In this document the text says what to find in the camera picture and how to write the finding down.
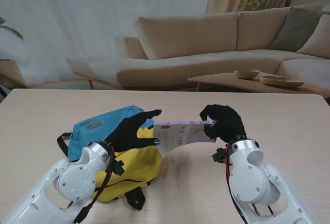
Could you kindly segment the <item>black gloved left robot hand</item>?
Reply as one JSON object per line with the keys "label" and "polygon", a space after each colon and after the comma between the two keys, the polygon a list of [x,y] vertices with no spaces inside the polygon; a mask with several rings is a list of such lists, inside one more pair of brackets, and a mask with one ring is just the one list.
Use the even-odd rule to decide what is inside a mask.
{"label": "black gloved left robot hand", "polygon": [[114,152],[159,145],[160,140],[158,138],[138,138],[137,132],[147,119],[152,119],[160,114],[161,110],[156,109],[123,119],[115,130],[105,138],[104,144],[112,148]]}

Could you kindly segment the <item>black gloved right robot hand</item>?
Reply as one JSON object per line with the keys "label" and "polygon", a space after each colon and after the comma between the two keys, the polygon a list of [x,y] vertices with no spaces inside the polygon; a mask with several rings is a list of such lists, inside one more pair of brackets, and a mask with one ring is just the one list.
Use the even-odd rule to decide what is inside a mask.
{"label": "black gloved right robot hand", "polygon": [[229,106],[207,105],[200,113],[200,118],[215,120],[212,126],[205,126],[205,134],[211,138],[220,138],[226,143],[234,143],[247,139],[245,128],[240,115]]}

